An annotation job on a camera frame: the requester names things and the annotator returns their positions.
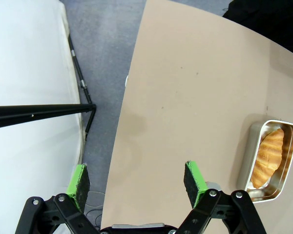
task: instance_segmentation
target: cable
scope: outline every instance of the cable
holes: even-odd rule
[[[89,193],[97,193],[97,194],[104,194],[104,195],[105,195],[105,193],[103,193],[103,192],[98,192],[98,191],[89,191],[88,194],[89,194]],[[92,212],[92,211],[103,211],[103,207],[102,207],[103,204],[102,204],[102,205],[99,205],[99,206],[92,206],[92,205],[87,204],[87,202],[86,202],[86,205],[94,208],[94,209],[91,209],[90,211],[88,211],[88,212],[85,214],[86,217],[87,217],[87,215],[88,215],[90,212]],[[98,220],[98,218],[99,218],[100,216],[102,216],[102,213],[99,214],[99,215],[94,219],[94,224],[95,224],[94,227],[95,227],[96,229],[98,229],[98,230],[101,229],[101,226],[97,224],[97,220]]]
[[[96,219],[94,220],[94,224],[95,224],[97,227],[100,227],[100,228],[101,228],[101,226],[97,224],[97,219],[98,219],[98,217],[100,217],[100,216],[102,216],[102,214],[100,214],[100,215],[98,215],[98,216],[96,217]]]
[[[89,191],[88,194],[89,194],[89,193],[97,193],[97,194],[104,194],[104,195],[105,195],[105,193],[103,193],[103,192],[98,192],[98,191]],[[87,206],[90,206],[90,207],[93,207],[93,208],[99,208],[99,207],[103,206],[103,204],[100,205],[100,206],[91,206],[91,205],[89,205],[87,202],[86,202],[86,205],[87,205]]]
[[[90,210],[90,211],[88,211],[86,214],[85,214],[85,216],[87,217],[87,215],[90,213],[90,212],[92,212],[92,211],[102,211],[103,209],[92,209],[92,210]]]

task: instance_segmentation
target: black cloth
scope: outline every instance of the black cloth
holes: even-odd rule
[[[293,52],[293,0],[234,0],[223,17]]]

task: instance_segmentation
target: bread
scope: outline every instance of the bread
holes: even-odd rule
[[[268,134],[260,144],[251,176],[253,187],[262,187],[280,166],[283,137],[284,132],[279,128]]]

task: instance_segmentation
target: aluminum tray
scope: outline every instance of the aluminum tray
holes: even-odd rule
[[[253,187],[251,175],[262,140],[271,132],[281,128],[284,131],[282,161],[271,178],[259,189]],[[252,124],[246,145],[244,159],[237,181],[237,188],[247,191],[254,203],[276,199],[285,185],[293,159],[293,124],[280,120],[268,120]]]

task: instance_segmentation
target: black pole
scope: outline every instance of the black pole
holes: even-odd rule
[[[73,45],[72,38],[70,37],[70,35],[68,35],[68,44],[69,44],[70,52],[72,54],[73,63],[75,65],[75,68],[76,68],[77,73],[78,73],[78,77],[79,77],[79,80],[80,80],[80,86],[84,90],[84,95],[86,96],[86,99],[87,99],[88,103],[92,104],[92,100],[91,100],[90,94],[88,92],[88,87],[86,85],[86,82],[84,81],[84,76],[82,74],[82,71],[80,69],[77,57],[75,55],[74,45]]]
[[[0,106],[0,128],[14,124],[31,122],[39,119],[71,115],[92,111],[89,122],[92,122],[96,111],[95,104],[63,104],[63,105],[25,105]],[[86,135],[91,123],[87,125]]]

